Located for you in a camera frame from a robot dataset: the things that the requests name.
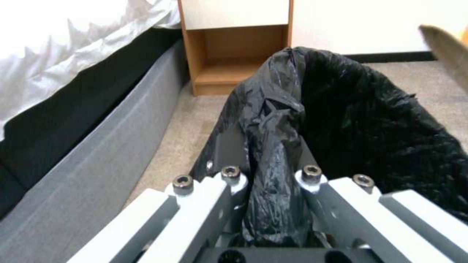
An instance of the black trash bag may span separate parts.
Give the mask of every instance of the black trash bag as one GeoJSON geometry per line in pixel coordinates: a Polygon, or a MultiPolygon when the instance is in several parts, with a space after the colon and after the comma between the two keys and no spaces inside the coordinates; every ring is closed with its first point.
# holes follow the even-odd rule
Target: black trash bag
{"type": "Polygon", "coordinates": [[[414,189],[468,222],[468,156],[459,142],[384,75],[346,57],[286,48],[229,96],[190,174],[207,175],[218,134],[245,134],[253,183],[248,246],[305,246],[311,222],[294,183],[304,137],[327,178],[372,177],[383,192],[414,189]]]}

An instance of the gray bed frame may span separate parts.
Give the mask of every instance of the gray bed frame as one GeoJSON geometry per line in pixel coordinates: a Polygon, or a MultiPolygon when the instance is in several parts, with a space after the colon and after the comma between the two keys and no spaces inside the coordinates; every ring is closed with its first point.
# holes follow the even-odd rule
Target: gray bed frame
{"type": "Polygon", "coordinates": [[[188,79],[182,40],[0,224],[0,262],[64,262],[115,217],[162,140],[188,79]]]}

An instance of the white drawer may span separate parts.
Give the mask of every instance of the white drawer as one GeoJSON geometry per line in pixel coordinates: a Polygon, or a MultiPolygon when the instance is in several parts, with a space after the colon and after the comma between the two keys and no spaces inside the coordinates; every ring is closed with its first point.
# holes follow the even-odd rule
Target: white drawer
{"type": "Polygon", "coordinates": [[[185,29],[288,23],[289,0],[181,0],[185,29]]]}

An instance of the bolt head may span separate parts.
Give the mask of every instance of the bolt head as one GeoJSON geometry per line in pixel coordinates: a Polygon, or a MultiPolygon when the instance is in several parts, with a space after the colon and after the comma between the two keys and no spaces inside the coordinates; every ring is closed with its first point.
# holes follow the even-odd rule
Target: bolt head
{"type": "Polygon", "coordinates": [[[319,183],[322,176],[322,169],[320,167],[310,164],[302,168],[302,180],[306,183],[319,183]]]}
{"type": "Polygon", "coordinates": [[[221,169],[221,178],[229,185],[238,183],[241,170],[238,166],[225,166],[221,169]]]}
{"type": "Polygon", "coordinates": [[[193,192],[193,178],[190,175],[180,175],[172,181],[174,193],[178,195],[188,195],[193,192]]]}
{"type": "Polygon", "coordinates": [[[372,189],[375,186],[374,180],[367,175],[356,174],[352,177],[352,180],[364,189],[369,194],[372,194],[372,189]]]}

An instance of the beige carpet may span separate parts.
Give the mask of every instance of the beige carpet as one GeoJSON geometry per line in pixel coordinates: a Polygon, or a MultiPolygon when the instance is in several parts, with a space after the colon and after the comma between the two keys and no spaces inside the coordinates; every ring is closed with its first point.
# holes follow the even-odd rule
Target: beige carpet
{"type": "MultiPolygon", "coordinates": [[[[407,93],[416,93],[419,102],[468,149],[468,95],[439,62],[368,65],[407,93]]],[[[193,97],[190,89],[188,84],[182,90],[159,149],[127,203],[146,188],[164,190],[174,177],[187,174],[205,145],[227,95],[193,97]]]]}

